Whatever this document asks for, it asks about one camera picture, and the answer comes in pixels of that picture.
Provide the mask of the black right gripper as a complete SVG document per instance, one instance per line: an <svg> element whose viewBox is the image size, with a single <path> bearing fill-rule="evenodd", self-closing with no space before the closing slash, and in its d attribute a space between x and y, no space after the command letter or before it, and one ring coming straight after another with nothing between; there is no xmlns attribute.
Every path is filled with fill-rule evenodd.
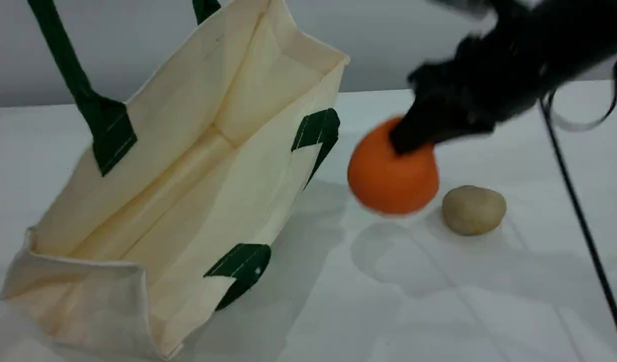
<svg viewBox="0 0 617 362"><path fill-rule="evenodd" d="M396 154L439 143L451 133L490 132L529 109L551 90L547 22L499 21L479 37L468 35L455 55L419 65L408 76L411 108L389 132Z"/></svg>

